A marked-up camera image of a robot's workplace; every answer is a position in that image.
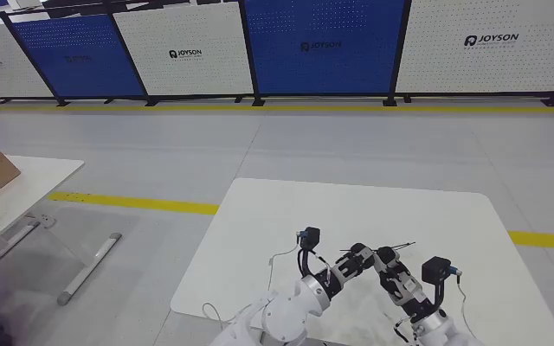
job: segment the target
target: yellow stripe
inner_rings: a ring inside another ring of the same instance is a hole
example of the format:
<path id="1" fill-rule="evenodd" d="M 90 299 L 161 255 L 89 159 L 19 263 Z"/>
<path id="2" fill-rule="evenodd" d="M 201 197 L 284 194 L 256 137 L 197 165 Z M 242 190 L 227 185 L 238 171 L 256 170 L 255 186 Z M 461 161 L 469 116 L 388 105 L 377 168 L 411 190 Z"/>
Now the yellow stripe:
<path id="1" fill-rule="evenodd" d="M 54 192 L 48 196 L 52 201 L 77 202 L 99 204 L 112 207 L 142 208 L 173 211 L 178 213 L 192 213 L 215 215 L 219 208 L 216 204 L 194 202 L 164 201 L 147 198 L 122 197 L 116 195 L 91 195 L 76 192 Z M 508 231 L 516 245 L 529 247 L 554 247 L 554 234 L 541 234 L 522 231 Z"/>
<path id="2" fill-rule="evenodd" d="M 554 113 L 554 107 L 454 107 L 454 106 L 0 106 L 0 112 L 170 112 L 170 111 L 281 111 L 281 112 L 464 112 L 464 113 Z"/>
<path id="3" fill-rule="evenodd" d="M 215 215 L 218 205 L 193 202 L 163 201 L 146 198 L 121 197 L 116 195 L 91 195 L 73 192 L 54 192 L 48 196 L 52 201 L 99 204 L 113 207 L 142 208 L 174 211 L 178 213 L 193 213 Z"/>
<path id="4" fill-rule="evenodd" d="M 516 245 L 528 247 L 554 247 L 554 234 L 509 231 L 512 241 Z"/>

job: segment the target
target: floor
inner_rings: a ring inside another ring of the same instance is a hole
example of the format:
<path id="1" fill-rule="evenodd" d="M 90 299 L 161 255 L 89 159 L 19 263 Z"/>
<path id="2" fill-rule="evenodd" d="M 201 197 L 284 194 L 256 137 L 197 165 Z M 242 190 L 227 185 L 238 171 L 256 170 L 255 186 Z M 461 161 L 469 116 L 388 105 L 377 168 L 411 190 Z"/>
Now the floor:
<path id="1" fill-rule="evenodd" d="M 491 199 L 506 229 L 554 233 L 552 114 L 409 111 L 544 107 L 535 99 L 425 99 L 400 105 L 405 112 L 83 112 L 72 106 L 12 112 L 2 105 L 0 151 L 85 160 L 63 191 L 218 204 L 236 177 L 472 191 Z M 204 345 L 217 334 L 218 323 L 169 307 L 211 216 L 51 201 L 42 207 L 56 217 L 59 232 L 78 234 L 91 249 L 112 232 L 124 236 L 65 307 L 55 298 L 81 265 L 47 232 L 31 233 L 0 261 L 0 321 L 16 345 Z M 518 250 L 554 311 L 554 249 Z"/>

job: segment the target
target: cable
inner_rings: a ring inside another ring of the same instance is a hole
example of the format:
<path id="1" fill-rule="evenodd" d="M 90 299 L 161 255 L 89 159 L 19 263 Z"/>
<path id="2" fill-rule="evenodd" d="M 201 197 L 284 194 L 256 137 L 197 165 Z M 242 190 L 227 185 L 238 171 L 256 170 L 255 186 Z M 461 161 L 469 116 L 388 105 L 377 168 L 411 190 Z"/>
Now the cable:
<path id="1" fill-rule="evenodd" d="M 287 251 L 285 253 L 276 253 L 275 255 L 271 256 L 271 259 L 269 259 L 269 265 L 271 266 L 271 271 L 269 272 L 269 283 L 267 284 L 267 290 L 269 291 L 269 288 L 271 288 L 271 279 L 274 276 L 274 258 L 277 256 L 282 256 L 285 254 L 290 254 L 292 251 L 296 250 L 298 247 L 298 243 L 293 247 L 292 250 Z"/>
<path id="2" fill-rule="evenodd" d="M 298 251 L 298 254 L 296 255 L 296 263 L 298 264 L 298 270 L 300 271 L 300 275 L 302 275 L 302 278 L 305 277 L 304 271 L 302 270 L 302 265 L 300 264 L 300 255 L 302 254 L 302 250 Z"/>
<path id="3" fill-rule="evenodd" d="M 406 336 L 404 336 L 404 335 L 400 332 L 400 330 L 398 330 L 398 328 L 400 328 L 400 324 L 403 324 L 405 321 L 408 321 L 410 318 L 411 318 L 410 316 L 406 316 L 406 317 L 400 318 L 400 321 L 396 322 L 395 327 L 394 327 L 395 333 L 396 333 L 400 338 L 402 338 L 403 341 L 404 341 L 405 343 L 409 343 L 408 338 L 407 338 Z"/>
<path id="4" fill-rule="evenodd" d="M 206 310 L 205 310 L 206 305 L 211 307 L 214 310 L 214 312 L 217 315 L 217 319 L 208 316 L 208 314 L 206 313 Z M 212 303 L 204 303 L 204 304 L 202 304 L 202 314 L 204 314 L 204 317 L 206 317 L 208 319 L 211 319 L 212 321 L 219 321 L 219 324 L 220 324 L 220 326 L 222 327 L 222 330 L 223 330 L 224 329 L 223 328 L 224 323 L 228 324 L 228 323 L 232 322 L 237 316 L 239 316 L 243 311 L 245 311 L 250 305 L 251 304 L 248 304 L 245 307 L 243 307 L 242 309 L 240 309 L 232 318 L 222 320 L 222 317 L 219 315 L 219 312 L 217 311 L 217 308 Z"/>
<path id="5" fill-rule="evenodd" d="M 206 305 L 207 305 L 207 306 L 210 306 L 210 307 L 216 312 L 217 320 L 219 321 L 219 325 L 222 327 L 222 330 L 223 330 L 223 321 L 222 321 L 222 317 L 219 316 L 219 312 L 217 311 L 216 307 L 215 307 L 212 303 L 204 303 L 204 304 L 202 304 L 202 314 L 204 314 L 204 316 L 205 316 L 206 318 L 209 318 L 209 319 L 211 319 L 211 320 L 215 320 L 214 318 L 208 316 L 208 314 L 206 313 L 206 310 L 205 310 Z"/>
<path id="6" fill-rule="evenodd" d="M 464 291 L 461 289 L 460 281 L 461 281 L 461 275 L 458 275 L 456 277 L 456 282 L 458 283 L 458 289 L 460 290 L 461 295 L 464 297 L 464 299 L 461 301 L 461 316 L 464 319 L 464 324 L 466 324 L 467 330 L 469 330 L 469 332 L 471 333 L 471 335 L 474 338 L 477 338 L 475 336 L 475 334 L 473 333 L 473 331 L 471 330 L 471 328 L 469 328 L 469 324 L 467 323 L 467 319 L 466 319 L 466 299 L 467 299 L 467 296 L 466 296 L 466 293 L 464 293 Z"/>
<path id="7" fill-rule="evenodd" d="M 415 241 L 412 241 L 412 242 L 407 242 L 405 244 L 395 245 L 390 248 L 394 250 L 401 250 L 401 249 L 404 249 L 405 247 L 409 247 L 410 245 L 414 245 L 415 243 L 416 243 Z"/>

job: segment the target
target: white table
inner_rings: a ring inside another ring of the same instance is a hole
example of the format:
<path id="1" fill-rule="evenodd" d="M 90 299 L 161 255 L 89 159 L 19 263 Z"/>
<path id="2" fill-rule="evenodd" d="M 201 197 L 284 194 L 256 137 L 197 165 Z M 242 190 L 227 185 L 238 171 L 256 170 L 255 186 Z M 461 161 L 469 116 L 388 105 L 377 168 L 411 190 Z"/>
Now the white table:
<path id="1" fill-rule="evenodd" d="M 9 182 L 0 189 L 0 258 L 2 258 L 17 242 L 25 237 L 30 231 L 42 224 L 50 229 L 55 224 L 51 216 L 38 214 L 28 225 L 19 230 L 9 240 L 2 237 L 10 227 L 14 226 L 31 209 L 52 190 L 60 186 L 85 163 L 81 160 L 64 160 L 44 157 L 18 157 L 6 156 L 20 171 L 21 175 Z M 65 305 L 81 286 L 87 276 L 100 263 L 113 244 L 120 238 L 121 234 L 112 234 L 102 245 L 100 250 L 91 256 L 76 248 L 79 244 L 74 241 L 67 241 L 59 238 L 71 253 L 78 253 L 79 260 L 85 267 L 69 284 L 68 288 L 58 297 L 58 303 Z"/>
<path id="2" fill-rule="evenodd" d="M 211 302 L 223 319 L 233 317 L 266 291 L 268 259 L 293 248 L 295 232 L 307 226 L 321 229 L 315 250 L 329 262 L 356 242 L 376 248 L 416 241 L 401 250 L 401 260 L 419 279 L 426 260 L 452 260 L 464 272 L 467 320 L 487 346 L 554 345 L 554 318 L 492 204 L 473 193 L 237 179 L 171 309 L 203 317 L 202 304 Z M 296 253 L 275 260 L 272 288 L 292 293 L 299 278 Z M 442 307 L 466 330 L 455 281 L 447 281 Z M 433 300 L 433 286 L 422 284 Z M 371 269 L 348 282 L 323 317 L 310 317 L 307 328 L 309 337 L 335 343 L 404 345 L 392 329 L 402 316 Z M 261 326 L 259 318 L 253 326 Z M 403 328 L 407 333 L 408 324 Z"/>

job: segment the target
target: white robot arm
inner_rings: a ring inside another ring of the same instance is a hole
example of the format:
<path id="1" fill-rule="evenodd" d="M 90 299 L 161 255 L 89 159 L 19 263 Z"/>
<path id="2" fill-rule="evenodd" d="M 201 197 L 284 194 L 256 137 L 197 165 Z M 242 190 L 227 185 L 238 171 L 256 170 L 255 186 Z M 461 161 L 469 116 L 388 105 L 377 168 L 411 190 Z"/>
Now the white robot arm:
<path id="1" fill-rule="evenodd" d="M 400 255 L 391 247 L 375 252 L 363 244 L 354 245 L 330 267 L 313 249 L 319 243 L 319 229 L 309 227 L 299 233 L 298 265 L 302 279 L 296 281 L 294 295 L 270 291 L 261 299 L 242 310 L 210 346 L 261 346 L 252 335 L 252 318 L 260 311 L 263 331 L 287 346 L 298 346 L 307 338 L 308 314 L 320 317 L 331 305 L 331 300 L 344 288 L 344 284 L 372 266 L 379 274 L 381 286 L 392 301 L 409 316 L 415 344 L 422 346 L 484 346 L 476 338 L 459 332 L 454 321 L 441 308 L 444 298 L 444 279 L 451 273 L 458 278 L 461 272 L 447 259 L 434 257 L 422 266 L 424 282 L 435 285 L 435 302 L 423 293 L 422 285 L 399 260 Z M 314 254 L 327 266 L 313 274 L 308 267 L 308 255 Z M 406 343 L 409 340 L 397 329 L 395 332 Z"/>
<path id="2" fill-rule="evenodd" d="M 252 318 L 262 311 L 263 331 L 287 346 L 297 346 L 307 338 L 308 314 L 320 317 L 330 305 L 331 299 L 342 291 L 344 284 L 357 277 L 363 270 L 373 266 L 373 252 L 363 244 L 356 244 L 330 267 L 313 249 L 319 243 L 319 229 L 308 227 L 299 233 L 299 270 L 302 279 L 296 281 L 294 295 L 287 296 L 276 291 L 240 312 L 210 346 L 260 346 L 252 336 Z M 313 253 L 327 268 L 312 274 L 307 264 L 308 254 Z"/>
<path id="3" fill-rule="evenodd" d="M 434 257 L 422 265 L 422 280 L 435 286 L 435 301 L 423 293 L 422 285 L 400 261 L 400 255 L 391 247 L 380 247 L 374 254 L 375 270 L 381 286 L 392 301 L 410 317 L 416 343 L 423 346 L 484 346 L 473 336 L 459 332 L 454 320 L 441 308 L 444 299 L 444 280 L 451 274 L 460 283 L 461 271 L 451 266 L 448 259 Z M 408 339 L 395 327 L 395 333 L 406 343 Z"/>

